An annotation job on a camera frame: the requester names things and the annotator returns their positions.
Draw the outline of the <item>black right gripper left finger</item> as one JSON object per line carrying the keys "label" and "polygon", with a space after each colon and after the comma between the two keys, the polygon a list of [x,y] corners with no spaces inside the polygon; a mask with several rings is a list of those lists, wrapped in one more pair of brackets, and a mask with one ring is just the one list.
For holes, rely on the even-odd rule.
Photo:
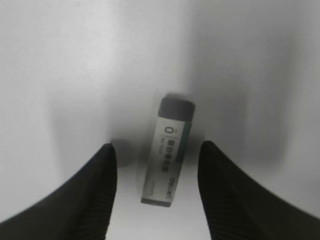
{"label": "black right gripper left finger", "polygon": [[117,158],[104,144],[54,192],[4,220],[2,240],[104,240],[117,191]]}

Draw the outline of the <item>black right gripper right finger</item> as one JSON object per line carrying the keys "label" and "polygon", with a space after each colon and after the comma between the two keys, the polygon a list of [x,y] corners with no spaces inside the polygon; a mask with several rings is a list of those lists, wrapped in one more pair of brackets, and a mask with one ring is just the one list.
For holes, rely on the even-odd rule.
{"label": "black right gripper right finger", "polygon": [[320,219],[265,189],[213,142],[200,148],[197,172],[213,240],[318,240]]}

